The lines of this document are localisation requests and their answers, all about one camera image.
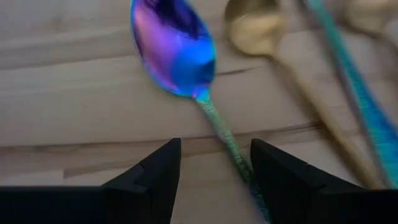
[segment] spoon handle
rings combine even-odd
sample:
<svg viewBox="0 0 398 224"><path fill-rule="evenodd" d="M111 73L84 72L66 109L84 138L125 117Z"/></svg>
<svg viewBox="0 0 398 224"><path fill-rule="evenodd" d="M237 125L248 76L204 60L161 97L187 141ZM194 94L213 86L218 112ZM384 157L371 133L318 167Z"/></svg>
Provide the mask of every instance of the spoon handle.
<svg viewBox="0 0 398 224"><path fill-rule="evenodd" d="M217 109L211 102L208 90L206 92L207 93L202 94L202 97L196 98L195 101L206 113L208 119L217 132L219 139L224 143L233 165L238 170L243 182L249 187L250 193L255 199L264 219L270 223L269 212L260 193L259 186L254 178L254 174L249 164L244 159L242 152L239 150L239 146L236 144L234 136L225 126L217 112Z"/></svg>
<svg viewBox="0 0 398 224"><path fill-rule="evenodd" d="M344 160L345 164L355 174L356 178L366 187L370 189L381 188L380 183L363 158L358 154L358 148L349 139L347 134L333 118L328 106L317 97L311 87L300 79L298 73L288 63L278 56L273 56L273 61L283 69L286 74L290 75L290 79L297 86L298 91L312 108L314 115L326 127L330 133L332 140L336 143L334 147L336 153Z"/></svg>
<svg viewBox="0 0 398 224"><path fill-rule="evenodd" d="M398 136L394 125L368 90L322 2L306 0L306 3L323 27L338 62L342 79L346 83L350 97L358 107L359 117L368 138L381 160L390 183L396 188L398 187Z"/></svg>

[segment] gold spoon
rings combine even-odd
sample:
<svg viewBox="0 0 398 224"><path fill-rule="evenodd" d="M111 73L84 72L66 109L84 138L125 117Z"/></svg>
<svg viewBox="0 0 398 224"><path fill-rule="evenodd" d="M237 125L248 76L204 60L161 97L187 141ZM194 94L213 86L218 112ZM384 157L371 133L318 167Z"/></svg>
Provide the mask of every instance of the gold spoon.
<svg viewBox="0 0 398 224"><path fill-rule="evenodd" d="M380 188L378 179L371 175L373 172L368 171L366 163L358 155L358 149L333 119L328 107L277 54L278 43L284 34L284 17L279 3L276 0L230 0L224 19L229 41L245 54L268 58L289 74L314 115L337 143L336 151L346 165L364 186Z"/></svg>
<svg viewBox="0 0 398 224"><path fill-rule="evenodd" d="M346 3L346 25L356 32L387 42L398 53L398 45L385 31L398 3L396 0L349 0Z"/></svg>

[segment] spoon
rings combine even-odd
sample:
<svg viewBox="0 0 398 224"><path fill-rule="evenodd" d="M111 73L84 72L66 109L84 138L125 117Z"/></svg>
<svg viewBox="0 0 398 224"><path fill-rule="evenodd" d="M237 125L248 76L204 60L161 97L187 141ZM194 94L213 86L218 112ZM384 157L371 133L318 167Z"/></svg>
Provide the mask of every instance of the spoon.
<svg viewBox="0 0 398 224"><path fill-rule="evenodd" d="M398 134L375 101L361 78L333 19L319 0L304 0L307 8L318 19L325 32L333 55L338 62L341 79L345 83L349 96L358 109L359 117L368 135L369 142L379 156L389 183L398 188Z"/></svg>
<svg viewBox="0 0 398 224"><path fill-rule="evenodd" d="M284 34L284 17L276 0L230 0L225 11L226 32L229 41L241 52L266 57L290 75L315 116L327 128L337 153L366 187L378 188L378 180L368 171L358 155L356 146L333 119L328 107L317 94L299 78L296 71L277 54L277 46Z"/></svg>
<svg viewBox="0 0 398 224"><path fill-rule="evenodd" d="M387 42L398 52L398 45L384 31L394 8L396 2L392 0L349 0L345 10L346 25L357 32Z"/></svg>
<svg viewBox="0 0 398 224"><path fill-rule="evenodd" d="M209 97L215 74L215 46L203 21L184 0L132 0L130 16L132 34L146 71L161 88L199 104L269 221L254 174Z"/></svg>

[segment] rainbow spoon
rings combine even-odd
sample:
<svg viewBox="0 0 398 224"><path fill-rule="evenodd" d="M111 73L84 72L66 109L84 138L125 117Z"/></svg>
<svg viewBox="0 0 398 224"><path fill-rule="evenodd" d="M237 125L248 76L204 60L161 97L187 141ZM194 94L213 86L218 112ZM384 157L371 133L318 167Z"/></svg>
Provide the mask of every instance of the rainbow spoon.
<svg viewBox="0 0 398 224"><path fill-rule="evenodd" d="M132 0L130 13L132 34L146 71L163 89L200 105L269 221L254 174L210 100L216 53L202 20L183 0Z"/></svg>
<svg viewBox="0 0 398 224"><path fill-rule="evenodd" d="M379 156L390 184L398 188L398 135L394 125L368 90L360 71L356 68L343 40L321 0L304 0L322 25L326 38L338 62L342 80L358 108L358 114L368 138Z"/></svg>

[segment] wooden table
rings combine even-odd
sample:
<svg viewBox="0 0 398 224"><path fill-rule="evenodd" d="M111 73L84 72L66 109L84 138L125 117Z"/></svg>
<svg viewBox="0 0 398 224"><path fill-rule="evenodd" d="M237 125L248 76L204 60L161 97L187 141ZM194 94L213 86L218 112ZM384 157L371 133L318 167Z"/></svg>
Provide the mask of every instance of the wooden table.
<svg viewBox="0 0 398 224"><path fill-rule="evenodd" d="M228 1L191 2L216 43L211 95L238 144L247 152L250 140L261 138L356 183L289 84L265 60L231 49L223 33ZM328 1L334 15L341 2ZM374 167L316 24L308 23L298 1L282 3L289 33L280 54ZM182 137L173 223L262 223L199 108L160 90L143 71L129 33L129 4L0 1L0 184L100 185ZM341 32L369 87L398 122L390 56L367 37Z"/></svg>

